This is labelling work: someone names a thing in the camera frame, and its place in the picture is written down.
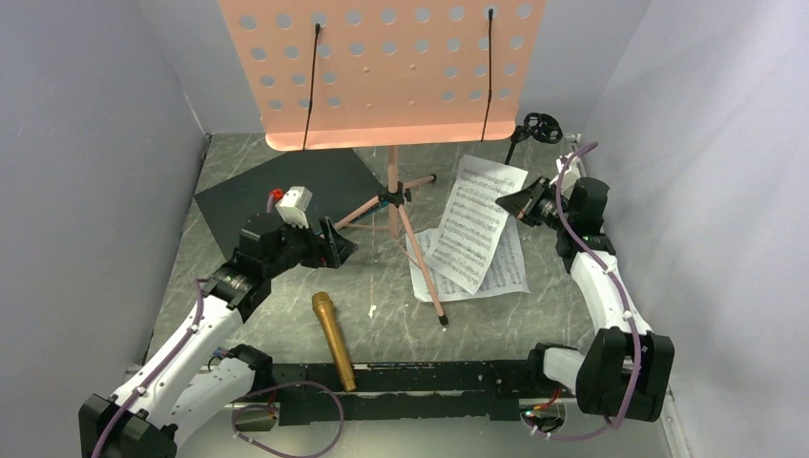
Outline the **sheet music page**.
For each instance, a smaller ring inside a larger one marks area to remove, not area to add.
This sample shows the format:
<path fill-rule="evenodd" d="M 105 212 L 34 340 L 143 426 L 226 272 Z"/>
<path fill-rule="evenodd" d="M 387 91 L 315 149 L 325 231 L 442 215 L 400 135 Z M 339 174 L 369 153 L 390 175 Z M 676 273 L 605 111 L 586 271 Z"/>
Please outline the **sheet music page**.
<path fill-rule="evenodd" d="M 416 234 L 423 251 L 428 248 L 437 229 L 426 229 Z M 409 264 L 411 284 L 415 298 L 419 302 L 432 302 L 423 273 L 415 260 Z M 497 249 L 489 269 L 479 289 L 470 294 L 446 276 L 428 267 L 440 302 L 457 302 L 483 299 L 508 293 L 528 293 L 525 260 L 519 238 L 517 221 L 508 219 L 499 239 Z"/>
<path fill-rule="evenodd" d="M 527 176 L 517 167 L 463 156 L 437 232 L 430 238 L 427 265 L 465 292 L 477 292 L 509 218 L 496 199 L 521 190 Z"/>

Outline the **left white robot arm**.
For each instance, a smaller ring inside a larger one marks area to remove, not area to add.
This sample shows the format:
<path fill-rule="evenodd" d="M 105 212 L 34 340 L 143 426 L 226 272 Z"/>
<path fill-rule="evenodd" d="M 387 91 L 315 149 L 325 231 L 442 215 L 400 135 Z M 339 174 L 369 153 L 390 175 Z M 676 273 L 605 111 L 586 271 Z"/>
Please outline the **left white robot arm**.
<path fill-rule="evenodd" d="M 330 219 L 315 231 L 291 217 L 259 213 L 239 234 L 231 259 L 197 281 L 196 304 L 170 339 L 111 395 L 79 409 L 85 457 L 174 457 L 185 440 L 226 404 L 266 398 L 272 358 L 250 345 L 202 366 L 271 293 L 272 281 L 297 266 L 339 268 L 357 251 Z"/>

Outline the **pink music stand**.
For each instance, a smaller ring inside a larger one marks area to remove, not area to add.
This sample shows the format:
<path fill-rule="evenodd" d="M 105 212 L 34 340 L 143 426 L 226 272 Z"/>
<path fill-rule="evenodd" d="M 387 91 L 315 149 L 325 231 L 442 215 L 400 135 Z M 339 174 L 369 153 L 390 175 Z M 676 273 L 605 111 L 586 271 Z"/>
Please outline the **pink music stand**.
<path fill-rule="evenodd" d="M 389 229 L 409 228 L 402 145 L 497 141 L 516 127 L 540 1 L 222 1 L 267 144 L 384 146 Z"/>

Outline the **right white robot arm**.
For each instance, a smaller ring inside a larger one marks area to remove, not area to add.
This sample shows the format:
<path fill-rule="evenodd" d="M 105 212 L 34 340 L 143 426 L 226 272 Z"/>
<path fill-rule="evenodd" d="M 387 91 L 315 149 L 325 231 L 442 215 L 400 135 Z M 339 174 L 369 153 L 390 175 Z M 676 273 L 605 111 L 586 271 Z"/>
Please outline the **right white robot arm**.
<path fill-rule="evenodd" d="M 526 383 L 538 396 L 560 385 L 571 389 L 586 414 L 654 422 L 664 405 L 674 344 L 642 319 L 621 279 L 612 241 L 602 230 L 609 190 L 596 178 L 581 177 L 564 196 L 539 177 L 495 200 L 517 221 L 555 231 L 557 255 L 581 291 L 595 331 L 586 353 L 538 345 L 542 360 L 527 368 Z"/>

